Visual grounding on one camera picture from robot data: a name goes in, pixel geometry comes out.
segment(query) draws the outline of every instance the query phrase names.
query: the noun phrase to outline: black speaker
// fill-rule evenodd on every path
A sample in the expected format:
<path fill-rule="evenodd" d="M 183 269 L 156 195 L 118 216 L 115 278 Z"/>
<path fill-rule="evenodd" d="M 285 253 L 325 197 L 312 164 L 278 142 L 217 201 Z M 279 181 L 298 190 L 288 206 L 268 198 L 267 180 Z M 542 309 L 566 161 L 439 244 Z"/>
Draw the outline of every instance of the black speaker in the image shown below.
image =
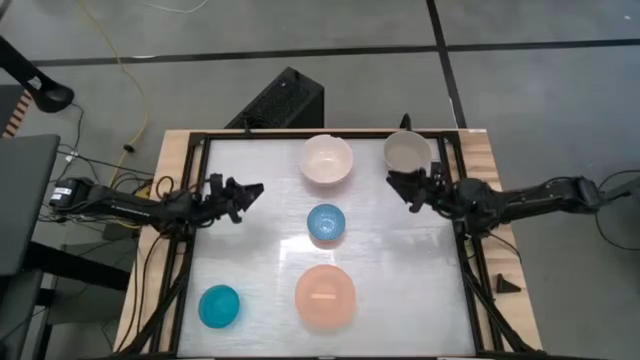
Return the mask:
<path fill-rule="evenodd" d="M 287 67 L 225 128 L 323 127 L 324 87 Z"/>

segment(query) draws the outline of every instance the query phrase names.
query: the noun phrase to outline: white bowl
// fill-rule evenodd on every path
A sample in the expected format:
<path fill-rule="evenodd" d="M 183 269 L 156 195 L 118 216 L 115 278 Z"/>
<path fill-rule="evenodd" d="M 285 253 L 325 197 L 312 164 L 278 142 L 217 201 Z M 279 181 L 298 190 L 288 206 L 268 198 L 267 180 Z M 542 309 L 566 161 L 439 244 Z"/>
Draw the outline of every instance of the white bowl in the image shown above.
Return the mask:
<path fill-rule="evenodd" d="M 431 147 L 420 134 L 398 131 L 384 142 L 384 159 L 391 170 L 410 173 L 424 167 L 428 171 Z"/>
<path fill-rule="evenodd" d="M 300 168 L 311 181 L 331 185 L 344 179 L 353 167 L 351 147 L 341 138 L 317 135 L 304 143 Z"/>

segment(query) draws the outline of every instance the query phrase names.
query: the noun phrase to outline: desk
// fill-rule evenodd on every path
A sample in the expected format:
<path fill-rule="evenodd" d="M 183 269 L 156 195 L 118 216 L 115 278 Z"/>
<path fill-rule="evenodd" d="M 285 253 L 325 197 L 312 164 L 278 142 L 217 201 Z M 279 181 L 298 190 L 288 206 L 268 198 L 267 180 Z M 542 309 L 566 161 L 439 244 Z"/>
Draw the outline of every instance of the desk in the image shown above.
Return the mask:
<path fill-rule="evenodd" d="M 293 129 L 278 129 L 278 130 L 261 130 L 261 131 L 274 131 L 274 132 L 283 132 L 283 131 L 291 131 L 291 132 L 310 132 L 317 131 L 319 133 L 327 131 L 327 129 L 318 129 L 318 130 L 309 130 L 309 129 L 301 129 L 301 130 L 293 130 Z M 335 132 L 340 131 L 367 131 L 367 132 L 375 132 L 382 131 L 388 132 L 393 131 L 390 129 L 339 129 L 332 130 Z M 182 180 L 182 172 L 184 169 L 185 161 L 186 161 L 186 152 L 188 148 L 188 140 L 191 132 L 202 132 L 202 130 L 170 130 L 165 134 L 165 138 L 162 144 L 162 148 L 160 150 L 160 157 L 158 161 L 158 165 L 156 167 L 155 181 L 158 181 L 163 176 L 171 176 L 176 184 L 179 184 Z M 212 131 L 208 130 L 210 133 L 239 133 L 241 130 L 217 130 Z M 475 177 L 487 181 L 494 189 L 500 189 L 500 181 L 496 169 L 496 164 L 493 158 L 493 154 L 491 152 L 491 145 L 489 143 L 489 137 L 485 130 L 460 130 L 459 131 L 460 141 L 462 152 L 465 161 L 465 167 L 467 169 L 467 176 Z M 193 157 L 194 159 L 199 159 L 200 156 L 197 153 Z M 453 151 L 448 152 L 450 156 L 453 156 Z M 450 161 L 451 164 L 455 164 L 453 158 Z M 189 183 L 193 184 L 196 182 L 197 177 L 197 164 L 194 164 L 192 167 L 192 172 L 189 174 Z M 457 174 L 457 170 L 452 168 L 452 173 L 455 176 Z M 160 193 L 164 191 L 168 191 L 169 182 L 165 181 L 164 184 L 160 186 Z M 155 197 L 155 191 L 152 191 L 152 198 Z M 499 229 L 494 231 L 494 233 L 505 240 L 509 241 L 511 244 L 515 245 L 515 240 L 513 234 L 511 232 L 511 228 L 509 226 L 501 226 Z M 149 249 L 151 248 L 152 243 L 157 237 L 157 232 L 147 227 L 143 229 L 142 234 L 140 236 L 140 252 L 138 254 L 139 264 L 143 264 L 146 258 L 149 256 Z M 147 277 L 145 280 L 145 298 L 144 305 L 142 307 L 142 325 L 147 321 L 148 317 L 153 313 L 157 304 L 158 297 L 160 293 L 160 286 L 163 278 L 163 272 L 165 269 L 165 262 L 168 252 L 169 242 L 163 241 L 156 245 L 153 253 L 150 255 L 151 259 L 149 260 Z M 509 321 L 511 326 L 522 336 L 523 340 L 526 341 L 529 345 L 534 348 L 541 348 L 540 338 L 538 335 L 537 326 L 535 323 L 535 319 L 533 316 L 533 311 L 531 308 L 531 303 L 529 300 L 529 294 L 527 292 L 526 283 L 524 279 L 524 275 L 522 273 L 522 267 L 518 261 L 516 255 L 514 255 L 510 249 L 505 247 L 498 241 L 492 240 L 491 238 L 487 238 L 484 240 L 483 249 L 485 252 L 485 258 L 487 261 L 487 268 L 489 272 L 489 276 L 491 278 L 492 287 L 495 288 L 495 279 L 498 273 L 502 273 L 507 280 L 515 283 L 520 286 L 523 291 L 520 293 L 514 294 L 494 294 L 494 298 L 496 299 L 496 304 L 498 308 L 501 310 L 505 318 Z M 182 257 L 180 255 L 176 258 L 176 266 L 174 266 L 174 276 L 177 274 L 179 269 L 179 264 L 182 261 Z M 141 287 L 142 284 L 142 271 L 139 269 L 138 271 L 138 287 Z M 120 318 L 120 324 L 118 327 L 118 334 L 115 341 L 115 348 L 118 348 L 121 343 L 128 344 L 135 336 L 135 328 L 138 324 L 138 309 L 134 312 L 133 303 L 134 303 L 134 281 L 133 278 L 129 281 L 129 289 L 127 291 L 127 296 L 125 299 L 125 304 L 122 310 L 122 316 Z M 480 325 L 482 329 L 482 336 L 484 339 L 485 348 L 491 348 L 491 340 L 490 340 L 490 332 L 489 332 L 489 324 L 486 318 L 486 314 L 484 313 L 482 306 L 477 304 L 478 313 L 480 317 Z M 173 323 L 173 316 L 175 310 L 174 306 L 172 306 L 164 321 L 164 327 L 162 331 L 162 337 L 160 341 L 160 351 L 167 351 L 169 349 L 170 343 L 170 329 Z M 133 317 L 133 331 L 124 339 L 124 335 L 127 331 L 130 321 Z"/>

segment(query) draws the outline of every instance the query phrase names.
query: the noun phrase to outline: cable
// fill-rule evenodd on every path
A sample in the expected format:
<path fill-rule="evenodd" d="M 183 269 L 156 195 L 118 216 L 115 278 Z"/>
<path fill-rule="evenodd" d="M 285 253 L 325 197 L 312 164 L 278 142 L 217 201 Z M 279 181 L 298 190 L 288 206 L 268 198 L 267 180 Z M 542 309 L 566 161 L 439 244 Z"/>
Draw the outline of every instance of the cable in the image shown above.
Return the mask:
<path fill-rule="evenodd" d="M 204 0 L 200 5 L 194 7 L 191 10 L 180 10 L 180 9 L 167 8 L 167 7 L 156 5 L 156 4 L 151 4 L 151 3 L 148 3 L 146 1 L 141 1 L 142 4 L 147 5 L 149 7 L 152 7 L 154 9 L 168 11 L 168 12 L 174 12 L 174 13 L 179 13 L 179 14 L 191 14 L 191 13 L 194 13 L 194 12 L 198 11 L 201 7 L 205 6 L 207 4 L 207 2 L 209 2 L 209 0 Z"/>
<path fill-rule="evenodd" d="M 138 80 L 136 80 L 136 78 L 133 76 L 133 74 L 131 74 L 129 72 L 129 70 L 122 63 L 122 61 L 120 59 L 120 55 L 118 54 L 118 51 L 116 50 L 116 47 L 113 45 L 113 42 L 111 42 L 111 39 L 109 38 L 109 36 L 105 32 L 105 30 L 102 27 L 102 25 L 100 25 L 98 20 L 96 20 L 96 18 L 93 17 L 91 12 L 87 8 L 87 5 L 85 4 L 85 0 L 77 0 L 77 1 L 78 1 L 78 4 L 80 5 L 80 7 L 82 8 L 82 11 L 84 12 L 84 14 L 89 18 L 89 20 L 91 20 L 93 25 L 96 27 L 96 29 L 98 29 L 98 31 L 100 32 L 100 34 L 104 38 L 104 40 L 107 43 L 107 45 L 109 45 L 109 47 L 111 48 L 111 51 L 113 52 L 113 55 L 115 56 L 116 61 L 118 62 L 118 65 L 120 66 L 120 70 L 125 75 L 127 75 L 127 77 L 129 77 L 129 79 L 131 79 L 131 82 L 133 82 L 133 84 L 138 89 L 138 92 L 140 93 L 140 97 L 142 98 L 142 106 L 144 107 L 144 123 L 142 124 L 142 127 L 140 127 L 140 129 L 138 130 L 136 135 L 129 141 L 129 143 L 127 143 L 125 145 L 125 151 L 122 153 L 122 156 L 120 156 L 120 159 L 118 160 L 118 163 L 117 163 L 118 165 L 117 165 L 116 169 L 113 171 L 113 175 L 111 176 L 111 180 L 109 181 L 108 185 L 109 185 L 109 187 L 111 187 L 111 186 L 113 186 L 113 183 L 114 183 L 114 180 L 116 178 L 116 175 L 118 175 L 118 169 L 120 168 L 120 165 L 122 165 L 122 162 L 124 161 L 124 158 L 127 156 L 127 153 L 128 153 L 128 150 L 126 150 L 127 146 L 129 148 L 133 148 L 133 145 L 136 143 L 136 141 L 138 141 L 138 138 L 140 138 L 140 136 L 144 133 L 145 129 L 149 125 L 149 121 L 150 121 L 149 103 L 147 101 L 147 97 L 146 97 L 146 95 L 144 93 L 144 90 L 142 90 L 142 86 L 140 86 L 140 83 L 138 82 Z"/>
<path fill-rule="evenodd" d="M 135 195 L 135 194 L 137 194 L 137 193 L 138 193 L 138 191 L 140 191 L 140 190 L 144 189 L 145 187 L 147 187 L 147 186 L 151 186 L 151 184 L 153 184 L 153 179 L 147 179 L 147 180 L 144 180 L 144 182 L 143 182 L 142 184 L 140 184 L 137 188 L 135 188 L 135 189 L 131 192 L 131 194 Z"/>
<path fill-rule="evenodd" d="M 127 224 L 126 222 L 120 221 L 120 220 L 115 220 L 116 224 L 120 225 L 120 226 L 124 226 L 127 229 L 140 229 L 142 226 L 140 225 L 131 225 L 131 224 Z"/>
<path fill-rule="evenodd" d="M 153 256 L 153 249 L 156 247 L 156 244 L 160 240 L 160 235 L 156 238 L 156 240 L 151 245 L 149 252 L 147 253 L 147 258 L 144 260 L 144 266 L 142 267 L 142 289 L 140 290 L 140 309 L 138 310 L 138 324 L 136 326 L 136 333 L 140 332 L 140 324 L 142 323 L 142 309 L 144 308 L 144 289 L 145 289 L 145 281 L 147 278 L 147 268 L 149 265 L 149 259 Z"/>
<path fill-rule="evenodd" d="M 520 256 L 520 251 L 518 251 L 518 249 L 516 249 L 515 246 L 511 245 L 507 240 L 501 238 L 500 236 L 494 234 L 494 233 L 489 233 L 489 236 L 493 236 L 494 238 L 500 240 L 503 244 L 507 245 L 508 247 L 511 248 L 511 250 L 513 250 L 514 253 L 516 253 L 516 255 L 518 255 L 518 259 L 520 259 L 520 262 L 522 262 L 522 256 Z"/>
<path fill-rule="evenodd" d="M 169 186 L 169 193 L 172 193 L 173 192 L 173 188 L 175 187 L 175 181 L 173 181 L 173 178 L 171 176 L 165 175 L 165 176 L 161 177 L 160 180 L 158 180 L 158 182 L 156 183 L 156 195 L 158 196 L 158 199 L 162 199 L 162 195 L 160 195 L 160 185 L 165 180 L 169 180 L 169 183 L 171 184 Z"/>
<path fill-rule="evenodd" d="M 618 175 L 622 175 L 622 174 L 637 174 L 640 173 L 640 170 L 623 170 L 623 171 L 618 171 L 615 172 L 609 176 L 607 176 L 598 186 L 598 192 L 600 192 L 602 190 L 602 188 L 604 187 L 604 185 L 611 179 L 613 179 L 614 177 L 618 176 Z M 613 241 L 611 241 L 605 234 L 604 231 L 602 230 L 602 226 L 600 225 L 600 219 L 598 219 L 598 213 L 596 212 L 594 214 L 594 218 L 596 220 L 596 227 L 598 228 L 598 232 L 600 233 L 600 236 L 602 236 L 602 239 L 604 239 L 604 241 L 608 242 L 610 245 L 617 247 L 620 250 L 626 250 L 626 251 L 640 251 L 640 248 L 630 248 L 630 247 L 626 247 L 626 246 L 622 246 L 622 245 L 618 245 L 616 243 L 614 243 Z"/>
<path fill-rule="evenodd" d="M 85 156 L 81 156 L 79 154 L 78 155 L 74 155 L 74 154 L 70 154 L 68 152 L 64 152 L 64 151 L 60 151 L 60 150 L 57 150 L 57 153 L 58 154 L 63 154 L 63 155 L 75 156 L 78 159 L 82 159 L 82 160 L 89 161 L 89 162 L 96 163 L 96 164 L 100 164 L 100 165 L 110 166 L 110 167 L 116 168 L 116 169 L 128 170 L 128 171 L 135 172 L 135 173 L 138 173 L 138 174 L 143 174 L 143 175 L 148 175 L 148 176 L 153 176 L 154 175 L 153 173 L 150 173 L 150 172 L 131 169 L 131 168 L 120 166 L 120 165 L 113 165 L 113 164 L 105 162 L 105 161 L 91 159 L 91 158 L 88 158 L 88 157 L 85 157 Z"/>
<path fill-rule="evenodd" d="M 78 151 L 78 144 L 80 143 L 80 128 L 82 127 L 82 119 L 84 117 L 84 109 L 80 105 L 77 105 L 77 104 L 74 104 L 74 103 L 71 103 L 69 105 L 80 109 L 80 116 L 78 117 L 78 121 L 77 121 L 77 125 L 76 125 L 76 140 L 75 140 L 73 146 L 70 146 L 70 145 L 67 145 L 67 144 L 60 144 L 59 146 L 67 146 L 67 147 L 69 147 L 69 149 L 71 149 L 71 152 L 73 153 L 73 152 L 77 152 Z M 67 162 L 67 164 L 62 169 L 62 172 L 60 173 L 60 176 L 58 176 L 56 179 L 49 180 L 49 183 L 53 183 L 53 182 L 56 182 L 56 181 L 60 180 L 67 173 L 67 170 L 69 170 L 69 167 L 71 166 L 71 163 L 73 162 L 73 160 L 75 160 L 75 157 L 72 157 L 71 160 L 69 162 Z"/>
<path fill-rule="evenodd" d="M 114 183 L 117 182 L 118 180 L 127 178 L 127 176 L 131 176 L 133 179 L 140 179 L 138 175 L 132 173 L 131 171 L 125 171 L 114 179 Z"/>
<path fill-rule="evenodd" d="M 93 173 L 93 177 L 96 179 L 96 183 L 100 184 L 100 179 L 98 178 L 96 168 L 93 167 L 93 164 L 90 161 L 87 161 L 87 164 L 89 164 L 89 167 L 91 168 L 91 172 Z"/>
<path fill-rule="evenodd" d="M 5 339 L 7 339 L 9 336 L 11 336 L 11 334 L 13 334 L 14 332 L 16 332 L 16 330 L 20 329 L 20 327 L 24 324 L 27 323 L 27 321 L 31 321 L 31 319 L 33 319 L 34 317 L 40 315 L 42 312 L 44 312 L 45 310 L 47 310 L 47 308 L 44 309 L 40 309 L 39 311 L 36 311 L 35 313 L 29 315 L 26 319 L 22 320 L 21 322 L 18 323 L 18 325 L 16 325 L 13 329 L 11 329 L 11 331 L 9 331 L 7 333 L 7 335 L 3 336 L 2 339 L 0 339 L 0 343 L 2 343 Z"/>
<path fill-rule="evenodd" d="M 89 253 L 91 253 L 91 252 L 94 252 L 94 251 L 96 251 L 96 250 L 98 250 L 98 249 L 101 249 L 101 248 L 103 248 L 103 247 L 105 247 L 105 246 L 107 246 L 107 245 L 115 244 L 115 243 L 116 243 L 116 242 L 118 242 L 118 241 L 120 241 L 120 240 L 116 240 L 116 241 L 110 241 L 110 242 L 102 243 L 102 244 L 100 244 L 100 245 L 97 245 L 97 246 L 92 247 L 91 249 L 89 249 L 89 250 L 87 250 L 87 251 L 81 252 L 80 254 L 76 254 L 75 256 L 80 257 L 80 256 L 83 256 L 83 255 L 87 255 L 87 254 L 89 254 Z"/>
<path fill-rule="evenodd" d="M 109 325 L 110 322 L 111 321 L 105 322 L 102 325 L 102 327 L 100 328 L 100 331 L 102 332 L 102 335 L 104 336 L 104 339 L 107 341 L 107 344 L 109 344 L 109 351 L 112 351 L 113 350 L 113 344 L 111 343 L 111 340 L 109 340 L 109 336 L 105 332 L 105 328 L 107 327 L 107 325 Z"/>
<path fill-rule="evenodd" d="M 128 177 L 128 178 L 125 178 L 125 179 L 122 179 L 122 180 L 116 182 L 115 185 L 113 185 L 113 189 L 117 190 L 122 184 L 124 184 L 126 182 L 129 182 L 129 181 L 136 181 L 137 182 L 136 183 L 136 191 L 133 192 L 133 194 L 135 194 L 138 191 L 138 189 L 141 188 L 142 184 L 144 184 L 146 182 L 149 182 L 149 181 L 152 181 L 152 180 L 140 179 L 137 176 L 136 177 Z"/>
<path fill-rule="evenodd" d="M 122 349 L 122 346 L 127 341 L 127 337 L 129 337 L 129 333 L 131 332 L 131 328 L 133 327 L 133 319 L 135 318 L 137 306 L 138 306 L 138 255 L 136 254 L 136 259 L 133 262 L 133 311 L 131 312 L 131 321 L 129 321 L 129 326 L 127 327 L 127 331 L 124 333 L 124 336 L 122 337 L 122 342 L 120 343 L 120 346 L 118 346 L 118 348 L 116 349 L 116 352 L 119 352 Z"/>

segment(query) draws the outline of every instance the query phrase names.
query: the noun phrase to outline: blue bowl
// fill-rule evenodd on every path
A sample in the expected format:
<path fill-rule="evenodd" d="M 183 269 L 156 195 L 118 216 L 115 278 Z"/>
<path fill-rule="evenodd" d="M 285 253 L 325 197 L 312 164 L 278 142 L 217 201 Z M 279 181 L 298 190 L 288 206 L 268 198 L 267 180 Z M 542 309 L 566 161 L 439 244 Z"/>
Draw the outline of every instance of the blue bowl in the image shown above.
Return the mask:
<path fill-rule="evenodd" d="M 205 325 L 220 329 L 233 322 L 239 309 L 238 293 L 227 285 L 216 285 L 200 298 L 198 314 Z"/>
<path fill-rule="evenodd" d="M 337 240 L 345 226 L 346 219 L 342 211 L 330 204 L 314 207 L 307 217 L 309 232 L 320 241 Z"/>

